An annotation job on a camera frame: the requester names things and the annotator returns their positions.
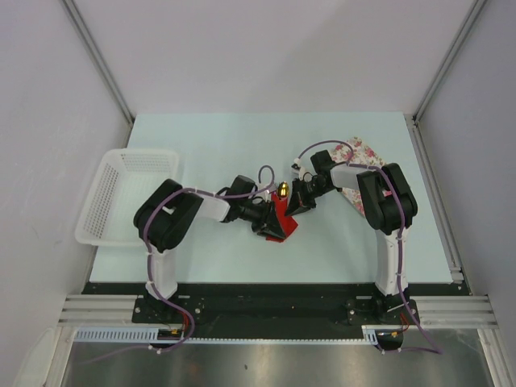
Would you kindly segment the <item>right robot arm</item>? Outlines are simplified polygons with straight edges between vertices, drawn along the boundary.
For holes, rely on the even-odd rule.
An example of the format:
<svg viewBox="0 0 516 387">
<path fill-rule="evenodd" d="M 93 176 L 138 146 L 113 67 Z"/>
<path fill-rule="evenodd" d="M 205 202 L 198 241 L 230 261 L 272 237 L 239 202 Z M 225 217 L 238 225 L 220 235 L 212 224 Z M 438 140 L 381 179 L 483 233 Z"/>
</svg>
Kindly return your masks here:
<svg viewBox="0 0 516 387">
<path fill-rule="evenodd" d="M 292 170 L 298 175 L 285 214 L 294 216 L 316 207 L 316 199 L 331 191 L 354 189 L 360 193 L 364 217 L 377 238 L 376 290 L 372 295 L 373 317 L 391 323 L 408 305 L 405 274 L 405 247 L 408 231 L 418 213 L 410 185 L 396 163 L 377 165 L 336 162 L 328 151 L 311 158 L 312 174 L 295 159 Z"/>
</svg>

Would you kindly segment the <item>iridescent spoon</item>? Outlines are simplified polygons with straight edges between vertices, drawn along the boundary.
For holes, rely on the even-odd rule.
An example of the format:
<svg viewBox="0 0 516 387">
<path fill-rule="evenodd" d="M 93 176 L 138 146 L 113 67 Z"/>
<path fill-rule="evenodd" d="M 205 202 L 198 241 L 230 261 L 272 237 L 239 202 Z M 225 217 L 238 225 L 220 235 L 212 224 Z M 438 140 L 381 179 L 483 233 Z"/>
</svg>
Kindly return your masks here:
<svg viewBox="0 0 516 387">
<path fill-rule="evenodd" d="M 285 200 L 289 197 L 289 184 L 286 181 L 281 182 L 276 190 L 276 195 L 280 200 Z"/>
</svg>

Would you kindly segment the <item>red paper napkin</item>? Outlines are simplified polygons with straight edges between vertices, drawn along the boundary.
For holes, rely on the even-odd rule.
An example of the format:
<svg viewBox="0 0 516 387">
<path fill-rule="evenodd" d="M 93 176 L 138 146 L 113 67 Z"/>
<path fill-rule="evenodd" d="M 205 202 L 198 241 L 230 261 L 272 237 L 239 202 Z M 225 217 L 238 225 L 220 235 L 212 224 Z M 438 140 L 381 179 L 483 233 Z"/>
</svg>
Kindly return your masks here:
<svg viewBox="0 0 516 387">
<path fill-rule="evenodd" d="M 277 214 L 279 223 L 282 227 L 282 230 L 285 233 L 285 238 L 279 239 L 277 237 L 267 236 L 265 239 L 267 241 L 283 243 L 286 241 L 287 238 L 289 238 L 295 232 L 295 230 L 298 227 L 298 223 L 295 221 L 295 219 L 292 216 L 285 215 L 285 212 L 286 212 L 287 206 L 288 206 L 287 198 L 279 198 L 276 193 L 273 193 L 271 200 L 275 204 L 276 214 Z"/>
</svg>

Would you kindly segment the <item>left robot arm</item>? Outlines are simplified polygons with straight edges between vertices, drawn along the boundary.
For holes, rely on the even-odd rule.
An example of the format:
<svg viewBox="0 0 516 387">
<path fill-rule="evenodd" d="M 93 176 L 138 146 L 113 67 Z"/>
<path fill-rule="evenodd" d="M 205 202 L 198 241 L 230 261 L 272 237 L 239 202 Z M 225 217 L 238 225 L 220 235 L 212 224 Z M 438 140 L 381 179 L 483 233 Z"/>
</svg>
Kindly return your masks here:
<svg viewBox="0 0 516 387">
<path fill-rule="evenodd" d="M 242 219 L 259 236 L 275 240 L 287 237 L 271 191 L 268 187 L 259 189 L 248 177 L 238 175 L 218 193 L 185 188 L 172 179 L 165 180 L 133 219 L 148 250 L 146 290 L 154 297 L 149 310 L 163 323 L 173 320 L 178 312 L 178 303 L 171 298 L 178 287 L 174 250 L 197 218 L 218 223 Z"/>
</svg>

